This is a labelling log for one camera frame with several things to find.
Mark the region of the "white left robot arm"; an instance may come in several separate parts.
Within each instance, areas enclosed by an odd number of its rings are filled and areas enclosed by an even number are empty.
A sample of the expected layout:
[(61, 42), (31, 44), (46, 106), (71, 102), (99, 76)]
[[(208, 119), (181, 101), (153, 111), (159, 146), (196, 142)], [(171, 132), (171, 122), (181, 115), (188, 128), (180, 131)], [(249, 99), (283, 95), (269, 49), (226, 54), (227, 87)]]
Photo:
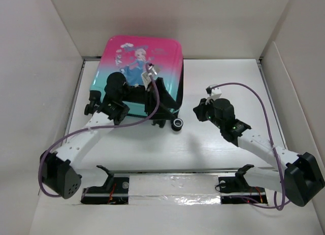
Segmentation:
[(152, 121), (163, 127), (170, 120), (173, 128), (183, 101), (183, 78), (172, 95), (162, 77), (147, 74), (143, 85), (130, 85), (122, 72), (106, 77), (104, 91), (93, 90), (86, 106), (92, 118), (52, 144), (40, 156), (38, 183), (48, 197), (69, 199), (82, 183), (78, 165), (89, 151), (109, 132)]

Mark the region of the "metal base rail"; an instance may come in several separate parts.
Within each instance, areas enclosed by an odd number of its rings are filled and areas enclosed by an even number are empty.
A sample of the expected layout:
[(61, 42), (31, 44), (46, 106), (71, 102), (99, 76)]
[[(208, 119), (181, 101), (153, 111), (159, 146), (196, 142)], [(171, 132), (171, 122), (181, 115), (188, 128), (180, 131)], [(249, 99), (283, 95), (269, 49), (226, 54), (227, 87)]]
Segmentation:
[(83, 205), (267, 205), (261, 186), (239, 186), (232, 173), (65, 172), (44, 181), (48, 192)]

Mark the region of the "pink and teal suitcase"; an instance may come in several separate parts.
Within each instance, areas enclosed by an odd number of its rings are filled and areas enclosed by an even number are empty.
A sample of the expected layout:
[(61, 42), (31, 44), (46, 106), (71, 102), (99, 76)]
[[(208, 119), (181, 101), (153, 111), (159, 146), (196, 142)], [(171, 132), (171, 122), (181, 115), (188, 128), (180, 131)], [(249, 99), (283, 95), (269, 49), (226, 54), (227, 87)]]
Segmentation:
[[(175, 96), (179, 110), (183, 100), (184, 62), (182, 46), (177, 40), (139, 36), (114, 36), (106, 44), (97, 67), (96, 75), (89, 89), (89, 103), (84, 114), (99, 110), (105, 103), (115, 101), (118, 107), (128, 107), (126, 95), (128, 86), (143, 85), (141, 74), (146, 63), (160, 68), (157, 77), (164, 80), (167, 91)], [(174, 131), (180, 131), (184, 125), (178, 117), (179, 110), (165, 107), (156, 91), (156, 106), (146, 113), (129, 113), (129, 116), (146, 118), (153, 114), (153, 124), (164, 127), (170, 121)]]

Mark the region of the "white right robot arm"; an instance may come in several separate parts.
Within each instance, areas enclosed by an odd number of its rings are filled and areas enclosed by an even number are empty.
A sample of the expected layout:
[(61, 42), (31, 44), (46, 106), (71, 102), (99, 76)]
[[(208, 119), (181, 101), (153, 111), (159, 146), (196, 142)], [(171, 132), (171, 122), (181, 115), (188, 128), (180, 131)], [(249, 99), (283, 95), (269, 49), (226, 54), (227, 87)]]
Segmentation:
[(323, 175), (312, 154), (298, 154), (272, 144), (236, 118), (229, 100), (203, 98), (193, 111), (198, 121), (214, 124), (227, 142), (275, 168), (267, 171), (246, 164), (236, 171), (234, 177), (220, 184), (221, 191), (232, 193), (234, 188), (261, 187), (280, 192), (293, 204), (303, 207), (324, 188)]

